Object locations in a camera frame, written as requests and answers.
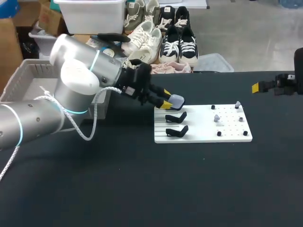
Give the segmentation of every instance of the white sneaker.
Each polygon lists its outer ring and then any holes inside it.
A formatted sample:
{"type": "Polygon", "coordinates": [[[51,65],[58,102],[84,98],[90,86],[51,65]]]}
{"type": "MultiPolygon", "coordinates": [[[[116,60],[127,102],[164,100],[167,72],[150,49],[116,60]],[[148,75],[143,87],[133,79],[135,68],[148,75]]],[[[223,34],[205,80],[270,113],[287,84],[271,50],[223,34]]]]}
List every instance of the white sneaker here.
{"type": "Polygon", "coordinates": [[[145,41],[146,33],[150,34],[153,29],[153,22],[147,20],[142,22],[131,34],[127,37],[131,39],[128,43],[122,43],[121,48],[126,56],[139,50],[145,41]]]}
{"type": "Polygon", "coordinates": [[[162,33],[160,29],[156,28],[151,34],[146,33],[145,35],[146,38],[141,48],[133,52],[128,59],[140,59],[147,64],[152,64],[158,57],[162,33]]]}

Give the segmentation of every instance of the cardboard box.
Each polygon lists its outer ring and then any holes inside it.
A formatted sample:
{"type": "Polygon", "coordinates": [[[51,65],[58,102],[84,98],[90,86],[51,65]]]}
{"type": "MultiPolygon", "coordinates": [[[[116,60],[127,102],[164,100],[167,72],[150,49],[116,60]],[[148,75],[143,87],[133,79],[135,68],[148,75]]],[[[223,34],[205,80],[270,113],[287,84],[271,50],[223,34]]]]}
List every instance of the cardboard box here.
{"type": "Polygon", "coordinates": [[[41,5],[39,27],[44,29],[46,33],[53,36],[59,36],[63,33],[67,33],[67,27],[62,14],[50,9],[49,7],[49,2],[41,5]]]}
{"type": "Polygon", "coordinates": [[[11,75],[23,61],[20,42],[39,18],[39,2],[20,2],[20,11],[13,17],[0,19],[0,94],[11,75]]]}
{"type": "Polygon", "coordinates": [[[12,19],[0,20],[0,94],[16,68],[23,61],[12,19]]]}

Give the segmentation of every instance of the white pegboard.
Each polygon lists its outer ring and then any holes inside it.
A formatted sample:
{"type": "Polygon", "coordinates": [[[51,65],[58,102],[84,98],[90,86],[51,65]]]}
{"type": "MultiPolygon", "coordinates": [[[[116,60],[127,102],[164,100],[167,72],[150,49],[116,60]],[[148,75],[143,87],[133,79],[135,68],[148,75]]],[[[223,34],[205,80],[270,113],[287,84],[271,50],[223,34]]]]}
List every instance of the white pegboard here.
{"type": "Polygon", "coordinates": [[[185,105],[180,111],[162,110],[155,108],[155,142],[156,143],[219,143],[219,142],[251,142],[252,135],[246,120],[243,107],[235,109],[232,105],[185,105]],[[166,122],[165,115],[180,117],[183,112],[187,117],[181,124],[166,122]],[[220,116],[218,122],[214,122],[215,115],[220,116]],[[188,132],[182,138],[168,137],[166,129],[181,131],[188,125],[188,132]]]}

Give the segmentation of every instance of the white plastic bin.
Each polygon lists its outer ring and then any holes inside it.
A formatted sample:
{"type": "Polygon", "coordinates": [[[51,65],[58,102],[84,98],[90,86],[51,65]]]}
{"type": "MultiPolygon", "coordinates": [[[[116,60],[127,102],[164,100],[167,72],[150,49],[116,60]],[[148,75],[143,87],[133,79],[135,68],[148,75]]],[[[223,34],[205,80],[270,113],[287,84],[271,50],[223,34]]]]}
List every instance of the white plastic bin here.
{"type": "Polygon", "coordinates": [[[122,33],[125,0],[54,0],[71,34],[122,33]]]}
{"type": "Polygon", "coordinates": [[[49,56],[51,55],[53,45],[55,44],[57,38],[52,35],[37,35],[39,31],[39,29],[35,28],[28,33],[28,36],[35,40],[36,44],[39,46],[40,52],[43,55],[49,56]]]}

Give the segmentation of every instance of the shoe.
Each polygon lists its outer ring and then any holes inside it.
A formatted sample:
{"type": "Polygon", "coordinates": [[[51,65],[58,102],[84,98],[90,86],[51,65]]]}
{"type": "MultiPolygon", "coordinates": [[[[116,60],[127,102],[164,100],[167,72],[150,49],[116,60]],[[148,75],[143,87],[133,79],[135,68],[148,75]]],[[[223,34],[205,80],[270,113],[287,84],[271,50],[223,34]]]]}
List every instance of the shoe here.
{"type": "Polygon", "coordinates": [[[160,18],[159,18],[159,28],[162,32],[162,35],[165,35],[169,26],[174,25],[175,23],[175,8],[172,6],[162,7],[160,9],[160,18]]]}
{"type": "Polygon", "coordinates": [[[136,0],[135,2],[127,3],[127,16],[124,20],[124,32],[127,35],[134,31],[135,28],[142,23],[144,8],[144,0],[136,0]]]}
{"type": "Polygon", "coordinates": [[[181,6],[178,8],[176,12],[175,26],[178,28],[180,32],[182,32],[184,27],[186,26],[190,27],[189,11],[185,6],[181,6]]]}
{"type": "Polygon", "coordinates": [[[121,48],[124,50],[126,56],[139,50],[146,39],[146,33],[151,33],[153,23],[149,20],[142,22],[131,34],[127,37],[131,39],[128,43],[122,43],[121,48]]]}
{"type": "Polygon", "coordinates": [[[167,29],[162,41],[159,53],[160,63],[178,62],[179,58],[179,35],[177,28],[173,25],[167,29]]]}
{"type": "Polygon", "coordinates": [[[169,74],[169,73],[191,73],[191,68],[188,63],[180,64],[176,62],[151,65],[151,74],[169,74]]]}
{"type": "Polygon", "coordinates": [[[150,20],[156,26],[159,24],[159,16],[160,5],[158,0],[150,0],[145,7],[143,21],[150,20]]]}
{"type": "Polygon", "coordinates": [[[190,27],[185,27],[180,36],[180,58],[179,62],[188,63],[194,67],[198,62],[198,47],[196,37],[190,27]]]}
{"type": "Polygon", "coordinates": [[[140,59],[147,64],[152,64],[157,60],[162,34],[160,29],[156,28],[151,34],[146,33],[145,35],[146,40],[142,47],[138,51],[133,52],[128,59],[140,59]]]}

